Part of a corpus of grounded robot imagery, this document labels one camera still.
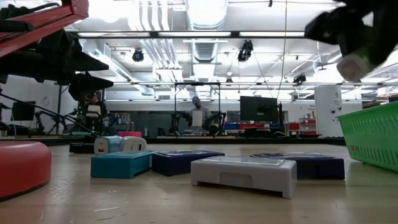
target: ceiling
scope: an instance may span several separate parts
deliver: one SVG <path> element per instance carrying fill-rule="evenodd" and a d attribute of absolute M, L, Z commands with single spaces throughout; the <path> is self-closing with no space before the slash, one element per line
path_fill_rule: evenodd
<path fill-rule="evenodd" d="M 79 21 L 67 30 L 77 32 L 91 31 L 129 31 L 128 18 L 134 13 L 130 1 L 118 0 L 89 0 L 90 17 Z M 212 1 L 202 0 L 209 8 Z M 2 1 L 0 6 L 14 4 L 16 6 L 35 7 L 53 1 Z M 151 23 L 151 1 L 149 3 L 149 25 Z M 329 11 L 338 6 L 332 0 L 273 0 L 272 7 L 268 1 L 229 0 L 226 10 L 226 19 L 223 30 L 263 30 L 263 31 L 303 31 L 306 24 L 323 11 Z M 168 22 L 172 30 L 188 30 L 187 13 L 184 0 L 168 1 Z M 366 24 L 371 24 L 372 16 L 364 18 Z M 225 39 L 228 42 L 218 44 L 214 71 L 209 75 L 209 82 L 225 82 L 228 75 L 234 82 L 291 82 L 299 66 L 306 73 L 308 82 L 342 82 L 343 79 L 336 71 L 336 65 L 328 65 L 325 71 L 314 71 L 313 62 L 322 56 L 322 62 L 327 62 L 339 55 L 338 46 L 332 46 L 308 39 L 252 39 L 254 52 L 251 58 L 244 63 L 238 63 L 238 51 L 244 39 Z M 135 79 L 140 82 L 159 82 L 154 75 L 153 61 L 144 50 L 144 60 L 134 62 L 134 49 L 142 48 L 139 39 L 90 39 L 87 40 L 97 49 L 108 45 L 112 52 L 111 57 L 124 67 Z M 182 78 L 185 81 L 194 80 L 192 45 L 183 43 L 183 39 L 173 39 L 176 58 L 182 67 Z M 93 73 L 116 82 L 125 82 L 125 79 L 113 71 Z M 365 80 L 369 82 L 383 82 L 387 78 L 395 77 L 395 70 L 380 73 Z M 295 88 L 283 90 L 287 96 Z M 364 93 L 377 90 L 374 86 L 362 88 Z"/>

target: man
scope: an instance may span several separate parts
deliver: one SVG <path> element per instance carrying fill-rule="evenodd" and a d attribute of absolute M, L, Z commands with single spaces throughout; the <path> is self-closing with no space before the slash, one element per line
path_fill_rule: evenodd
<path fill-rule="evenodd" d="M 88 103 L 85 106 L 85 110 L 84 112 L 88 111 L 88 106 L 89 105 L 98 105 L 101 108 L 101 116 L 107 115 L 108 114 L 108 110 L 106 109 L 106 106 L 103 102 L 101 102 L 100 100 L 98 100 L 97 94 L 94 93 L 90 93 L 88 95 L 86 95 L 86 99 L 85 99 Z M 86 117 L 86 128 L 88 129 L 92 129 L 92 125 L 93 125 L 94 119 L 91 117 Z M 95 131 L 102 131 L 102 122 L 96 122 L 95 126 L 94 126 L 94 130 Z"/>
<path fill-rule="evenodd" d="M 208 118 L 211 117 L 211 112 L 210 112 L 210 110 L 209 110 L 206 106 L 203 106 L 203 105 L 200 103 L 199 97 L 194 96 L 194 97 L 192 98 L 192 103 L 195 105 L 195 108 L 191 110 L 191 113 L 190 113 L 190 114 L 191 114 L 191 117 L 193 116 L 193 112 L 194 112 L 194 111 L 201 111 L 201 112 L 202 112 L 202 118 L 203 118 L 203 120 L 206 120 L 206 119 L 208 119 Z"/>

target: computer monitor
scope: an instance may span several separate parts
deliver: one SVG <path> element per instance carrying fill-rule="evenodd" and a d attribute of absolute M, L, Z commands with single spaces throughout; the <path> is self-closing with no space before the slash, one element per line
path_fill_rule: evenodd
<path fill-rule="evenodd" d="M 35 107 L 26 103 L 14 102 L 12 105 L 11 121 L 33 121 L 35 117 Z"/>
<path fill-rule="evenodd" d="M 279 122 L 276 98 L 241 96 L 241 121 Z"/>

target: green basket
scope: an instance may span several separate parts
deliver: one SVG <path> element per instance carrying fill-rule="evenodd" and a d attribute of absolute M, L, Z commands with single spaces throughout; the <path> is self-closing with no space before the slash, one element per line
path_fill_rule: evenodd
<path fill-rule="evenodd" d="M 339 117 L 352 159 L 398 172 L 398 102 Z"/>

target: small white box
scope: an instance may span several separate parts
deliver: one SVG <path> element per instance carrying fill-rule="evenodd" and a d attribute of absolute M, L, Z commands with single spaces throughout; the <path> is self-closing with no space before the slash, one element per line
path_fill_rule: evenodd
<path fill-rule="evenodd" d="M 292 198 L 297 183 L 295 161 L 215 156 L 191 163 L 192 185 L 199 182 L 282 192 Z"/>

